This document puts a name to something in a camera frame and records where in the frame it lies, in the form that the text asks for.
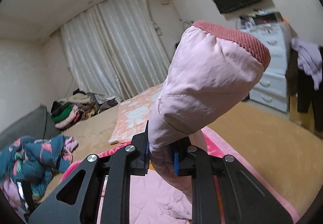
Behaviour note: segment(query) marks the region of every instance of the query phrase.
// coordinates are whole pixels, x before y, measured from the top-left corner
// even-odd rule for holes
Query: silver screw
[[[89,155],[88,156],[88,161],[89,162],[94,162],[94,161],[96,161],[96,159],[97,159],[96,155]]]
[[[196,147],[196,146],[189,146],[189,147],[187,148],[187,150],[188,150],[189,152],[194,153],[194,152],[196,152],[196,151],[197,151],[197,147]]]
[[[132,151],[134,151],[136,148],[135,148],[135,146],[133,146],[133,145],[128,145],[128,146],[126,146],[126,147],[125,147],[125,149],[126,149],[126,151],[127,151],[127,152],[132,152]]]
[[[224,159],[227,162],[233,162],[235,160],[235,158],[232,155],[227,155],[227,156],[225,156]]]

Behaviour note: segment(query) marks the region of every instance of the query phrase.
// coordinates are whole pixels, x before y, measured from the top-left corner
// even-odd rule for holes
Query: pink blanket
[[[157,100],[162,85],[150,87],[119,105],[116,127],[109,139],[110,144],[131,141],[135,134],[145,131],[149,113]]]
[[[208,127],[202,129],[206,140],[208,153],[212,156],[223,157],[232,154],[242,163],[283,205],[290,213],[293,222],[299,220],[299,216],[293,206],[281,197],[263,177],[224,139]],[[116,148],[99,154],[99,157],[110,156],[118,149],[127,146],[124,143]],[[62,180],[74,170],[81,161],[73,163],[62,176]],[[102,192],[99,217],[101,218],[103,197]],[[155,171],[149,170],[145,177],[131,176],[130,182],[130,224],[189,224],[192,216],[192,205],[185,195],[164,181]]]

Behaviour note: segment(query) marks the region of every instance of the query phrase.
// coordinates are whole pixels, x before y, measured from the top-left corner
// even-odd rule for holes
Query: sofa cushion
[[[25,135],[35,139],[49,139],[60,133],[61,131],[55,128],[47,107],[40,105],[0,133],[0,150]]]

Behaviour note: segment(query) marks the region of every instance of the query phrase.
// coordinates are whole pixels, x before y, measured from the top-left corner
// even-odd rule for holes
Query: pink ribbed cuff
[[[247,52],[251,53],[251,55],[263,65],[264,71],[267,69],[270,62],[270,53],[268,48],[257,38],[239,30],[227,29],[207,21],[196,21],[193,26],[206,31],[217,38],[237,43]]]

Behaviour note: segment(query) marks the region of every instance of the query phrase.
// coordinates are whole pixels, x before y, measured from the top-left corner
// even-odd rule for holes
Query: bed
[[[104,152],[143,132],[160,89],[161,86],[149,88],[65,131],[64,135],[79,142],[74,161]],[[290,121],[244,103],[236,105],[208,128],[217,132],[293,207],[296,219],[307,211],[323,183],[322,140]],[[54,177],[44,198],[60,178],[61,175]]]

